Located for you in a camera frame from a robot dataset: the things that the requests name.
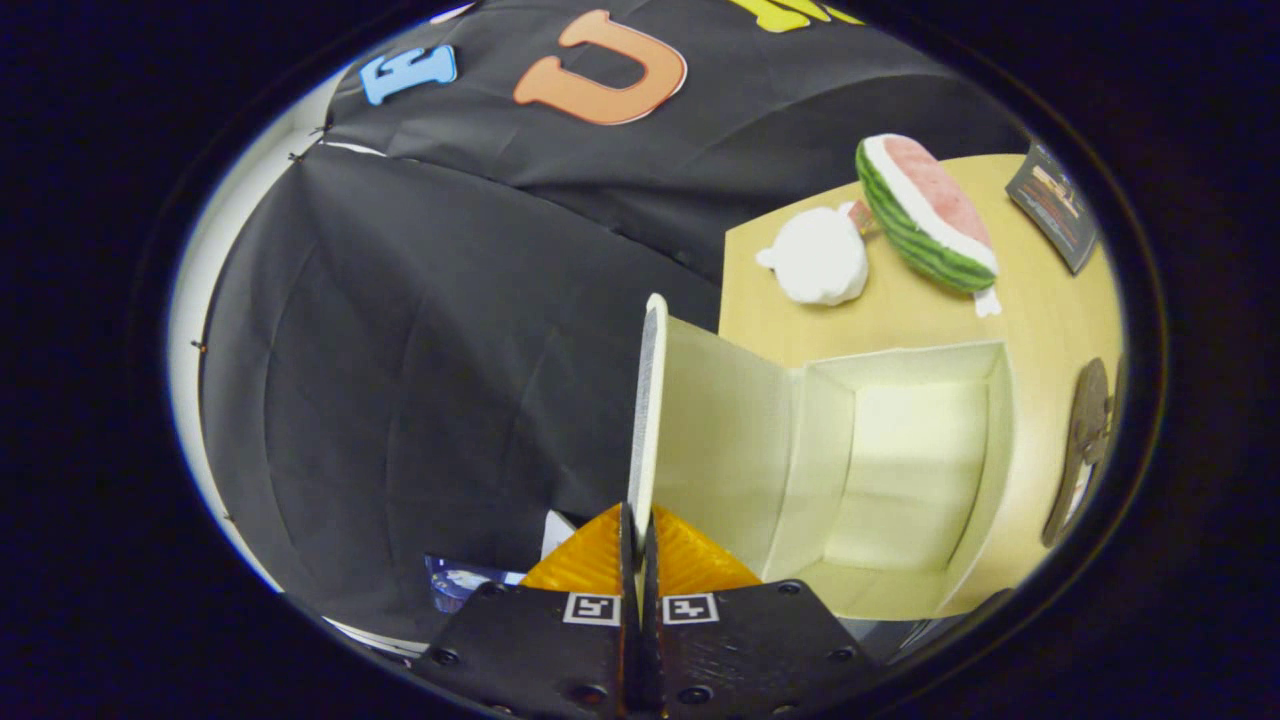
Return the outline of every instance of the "orange letter u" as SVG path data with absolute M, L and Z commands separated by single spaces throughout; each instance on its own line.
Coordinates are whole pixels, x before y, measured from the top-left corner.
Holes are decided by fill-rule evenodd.
M 561 33 L 559 44 L 572 47 L 591 42 L 640 63 L 644 77 L 631 87 L 608 87 L 561 68 L 559 58 L 548 55 L 525 72 L 516 83 L 516 102 L 544 102 L 598 126 L 639 120 L 654 111 L 685 83 L 685 58 L 672 46 L 609 19 L 607 10 L 591 10 Z

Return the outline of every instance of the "pink watermelon flesh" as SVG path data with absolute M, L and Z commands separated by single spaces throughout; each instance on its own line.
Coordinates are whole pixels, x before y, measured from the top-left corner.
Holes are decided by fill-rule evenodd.
M 919 188 L 920 195 L 940 218 L 991 247 L 991 237 L 987 234 L 987 227 L 982 224 L 978 209 L 923 145 L 909 137 L 888 137 L 884 140 L 884 152 Z

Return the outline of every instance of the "wooden table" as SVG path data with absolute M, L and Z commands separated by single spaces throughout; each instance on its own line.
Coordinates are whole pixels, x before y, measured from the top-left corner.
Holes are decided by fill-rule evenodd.
M 972 296 L 914 273 L 876 229 L 867 233 L 870 277 L 856 300 L 836 307 L 797 305 L 773 273 L 755 263 L 782 224 L 801 210 L 863 200 L 851 183 L 728 231 L 721 337 L 788 368 L 812 360 L 892 347 L 928 347 L 1002 338 L 1014 370 L 1014 454 L 1009 486 L 970 582 L 1014 587 L 1048 552 L 1041 530 L 1057 493 L 1068 420 L 1080 369 L 1101 357 L 1110 382 L 1124 346 L 1117 288 L 1102 246 L 1073 277 L 1050 241 L 1005 192 L 1021 155 L 942 163 L 973 200 L 991 233 L 1000 277 L 1000 315 L 978 318 Z M 943 614 L 982 597 L 965 593 Z

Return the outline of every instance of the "yellow letter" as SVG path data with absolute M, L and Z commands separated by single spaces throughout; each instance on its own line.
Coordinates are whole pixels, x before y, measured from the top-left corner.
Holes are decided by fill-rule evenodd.
M 852 17 L 852 15 L 847 15 L 845 13 L 841 13 L 840 10 L 832 8 L 831 5 L 823 5 L 823 8 L 826 8 L 827 12 L 831 13 L 831 17 L 836 18 L 837 20 L 846 22 L 846 23 L 849 23 L 851 26 L 864 26 L 864 24 L 867 24 L 863 20 L 860 20 L 860 19 Z
M 815 18 L 824 23 L 831 22 L 827 13 L 810 0 L 730 0 L 730 3 L 750 12 L 755 15 L 755 24 L 769 32 L 790 32 L 808 27 L 809 18 Z M 786 5 L 791 10 L 785 10 L 778 5 Z

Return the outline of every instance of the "foam letter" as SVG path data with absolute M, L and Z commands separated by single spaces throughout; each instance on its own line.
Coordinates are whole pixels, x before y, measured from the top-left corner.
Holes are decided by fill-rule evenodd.
M 755 15 L 755 24 L 769 32 L 788 32 L 809 26 L 809 18 L 829 23 L 831 18 L 810 0 L 730 0 Z M 778 5 L 786 5 L 785 10 Z
M 424 82 L 451 83 L 458 77 L 458 65 L 453 59 L 453 47 L 442 45 L 422 60 L 417 60 L 425 50 L 415 47 L 387 60 L 380 55 L 360 68 L 360 79 L 365 83 L 365 96 L 370 105 L 381 105 L 393 92 L 422 85 Z
M 654 111 L 685 83 L 687 65 L 680 53 L 660 40 L 609 20 L 605 10 L 581 15 L 559 37 L 563 47 L 584 42 L 608 47 L 640 63 L 644 77 L 631 87 L 608 87 L 562 69 L 559 58 L 548 55 L 530 65 L 516 83 L 516 102 L 544 102 L 589 123 L 617 126 Z

